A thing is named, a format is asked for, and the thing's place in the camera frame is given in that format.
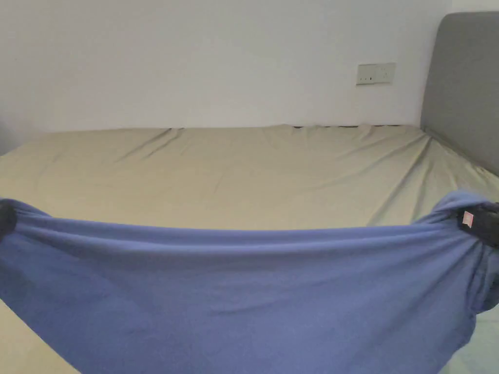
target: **gray upholstered headboard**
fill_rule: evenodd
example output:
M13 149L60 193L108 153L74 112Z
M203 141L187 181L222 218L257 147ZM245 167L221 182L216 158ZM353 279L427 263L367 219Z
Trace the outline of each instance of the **gray upholstered headboard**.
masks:
M444 18L421 127L499 175L499 11Z

